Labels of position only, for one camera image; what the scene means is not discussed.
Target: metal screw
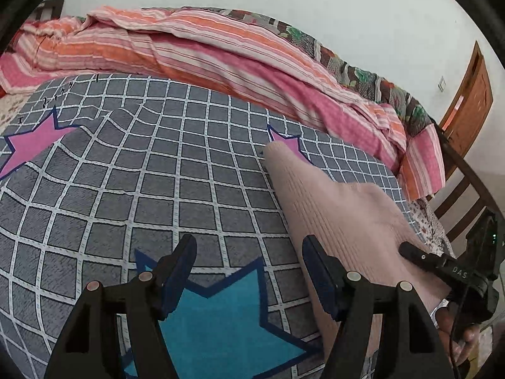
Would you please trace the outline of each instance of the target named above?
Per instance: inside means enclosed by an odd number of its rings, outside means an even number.
[[[152,279],[152,273],[147,271],[147,272],[142,272],[139,276],[138,276],[138,279],[139,281],[141,282],[147,282],[148,280],[151,280]]]
[[[348,280],[352,280],[354,282],[357,282],[361,279],[361,275],[356,272],[356,271],[349,271],[348,272]]]
[[[410,282],[407,282],[406,280],[403,280],[400,282],[400,288],[403,289],[404,291],[411,291],[412,290],[412,284]]]
[[[96,280],[92,280],[88,285],[86,285],[86,289],[88,291],[96,291],[100,287],[100,282]]]

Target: black cable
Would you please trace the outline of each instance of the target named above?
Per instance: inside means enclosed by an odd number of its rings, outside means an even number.
[[[477,264],[479,263],[480,254],[482,253],[482,251],[484,249],[484,243],[486,241],[487,232],[489,229],[489,223],[491,221],[492,221],[492,219],[488,218],[487,224],[486,224],[486,230],[484,232],[484,238],[482,239],[482,243],[480,244],[479,254],[477,255],[477,259],[475,260],[474,266],[472,268],[472,273],[475,272],[475,270],[477,268]],[[454,355],[453,355],[454,334],[455,334],[455,330],[456,330],[456,325],[458,324],[458,320],[460,318],[461,309],[463,308],[463,304],[465,303],[466,295],[468,295],[469,289],[470,289],[470,278],[469,278],[468,282],[466,283],[465,290],[463,291],[463,296],[461,297],[460,304],[458,305],[458,310],[456,311],[456,315],[454,316],[453,327],[451,328],[450,335],[449,335],[449,358],[450,358],[450,363],[453,365],[453,373],[454,373],[455,379],[461,379],[461,374],[460,374],[460,370],[458,369],[458,366],[456,365],[456,361],[454,360]]]

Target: striped blanket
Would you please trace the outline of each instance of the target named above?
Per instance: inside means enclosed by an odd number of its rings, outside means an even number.
[[[57,77],[116,71],[168,77],[257,103],[337,136],[381,160],[409,201],[445,176],[428,125],[406,134],[395,109],[366,100],[269,30],[195,9],[118,10],[25,24],[0,58],[0,85],[32,92]]]

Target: wooden door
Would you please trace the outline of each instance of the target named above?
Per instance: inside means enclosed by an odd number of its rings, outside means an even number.
[[[475,42],[474,52],[460,89],[440,126],[450,145],[464,157],[484,125],[493,94],[484,57]],[[454,172],[452,161],[444,160],[446,178]]]

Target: wall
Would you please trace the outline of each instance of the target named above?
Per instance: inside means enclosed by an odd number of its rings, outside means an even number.
[[[466,159],[483,174],[490,189],[501,193],[497,199],[505,207],[505,191],[499,188],[499,175],[505,174],[505,158],[500,155],[505,149],[505,70],[478,27],[454,0],[65,0],[64,14],[84,15],[102,4],[122,8],[216,6],[278,18],[315,36],[352,65],[383,75],[410,91],[438,121],[459,87],[478,40],[494,103]],[[443,93],[437,87],[441,75],[447,82]],[[434,199],[434,206],[456,180],[454,175],[448,188]]]

